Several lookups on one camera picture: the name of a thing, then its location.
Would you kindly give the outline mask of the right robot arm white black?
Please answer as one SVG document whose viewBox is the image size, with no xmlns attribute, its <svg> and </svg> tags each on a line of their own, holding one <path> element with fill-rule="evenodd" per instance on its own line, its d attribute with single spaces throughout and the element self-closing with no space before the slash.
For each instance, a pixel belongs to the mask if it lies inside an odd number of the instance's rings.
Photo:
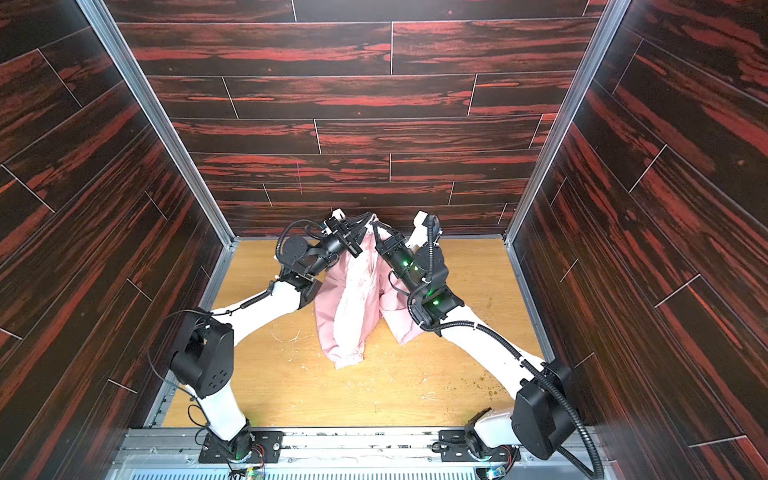
<svg viewBox="0 0 768 480">
<path fill-rule="evenodd" d="M 595 442 L 566 396 L 569 369 L 524 352 L 452 292 L 437 217 L 423 216 L 410 239 L 380 221 L 372 229 L 376 251 L 400 281 L 397 290 L 415 325 L 461 348 L 515 397 L 511 409 L 476 414 L 459 445 L 478 461 L 497 450 L 506 452 L 508 463 L 520 449 L 541 460 L 559 453 L 586 478 L 604 478 Z"/>
</svg>

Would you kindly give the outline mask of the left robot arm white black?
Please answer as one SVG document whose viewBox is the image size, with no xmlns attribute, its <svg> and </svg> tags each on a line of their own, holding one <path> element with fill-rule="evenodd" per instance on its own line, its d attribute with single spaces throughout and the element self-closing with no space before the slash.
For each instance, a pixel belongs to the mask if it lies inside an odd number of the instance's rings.
<svg viewBox="0 0 768 480">
<path fill-rule="evenodd" d="M 231 387 L 235 347 L 268 323 L 309 305 L 322 286 L 321 273 L 344 253 L 362 253 L 372 217 L 347 217 L 337 209 L 321 223 L 292 222 L 278 237 L 274 258 L 280 272 L 265 290 L 223 309 L 188 312 L 194 326 L 186 344 L 171 354 L 170 371 L 202 410 L 208 438 L 226 460 L 244 462 L 254 451 L 250 422 Z"/>
</svg>

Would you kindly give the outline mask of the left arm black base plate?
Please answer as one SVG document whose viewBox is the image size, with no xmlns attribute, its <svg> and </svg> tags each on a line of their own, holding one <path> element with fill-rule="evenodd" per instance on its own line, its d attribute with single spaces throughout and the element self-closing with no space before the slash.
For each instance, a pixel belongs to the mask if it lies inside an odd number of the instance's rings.
<svg viewBox="0 0 768 480">
<path fill-rule="evenodd" d="M 232 440 L 224 441 L 209 433 L 198 457 L 201 464 L 276 464 L 281 456 L 283 431 L 241 431 Z"/>
</svg>

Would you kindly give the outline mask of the pink zip-up jacket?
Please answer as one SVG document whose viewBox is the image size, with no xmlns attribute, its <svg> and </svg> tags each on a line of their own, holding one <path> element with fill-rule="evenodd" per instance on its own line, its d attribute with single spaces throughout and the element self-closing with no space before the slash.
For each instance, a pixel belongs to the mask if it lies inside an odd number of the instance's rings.
<svg viewBox="0 0 768 480">
<path fill-rule="evenodd" d="M 370 224 L 364 230 L 362 253 L 343 253 L 327 271 L 313 305 L 321 349 L 337 369 L 364 359 L 365 341 L 381 320 L 400 345 L 422 333 L 408 313 L 405 284 L 390 272 L 375 249 Z"/>
</svg>

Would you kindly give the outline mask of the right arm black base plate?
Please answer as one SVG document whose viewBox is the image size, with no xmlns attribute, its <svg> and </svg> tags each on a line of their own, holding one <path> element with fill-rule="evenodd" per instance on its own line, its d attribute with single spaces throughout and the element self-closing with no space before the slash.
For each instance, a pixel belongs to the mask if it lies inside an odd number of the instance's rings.
<svg viewBox="0 0 768 480">
<path fill-rule="evenodd" d="M 463 429 L 440 430 L 438 440 L 431 445 L 431 451 L 438 454 L 442 462 L 515 463 L 521 458 L 517 447 L 487 447 L 474 434 L 467 437 Z"/>
</svg>

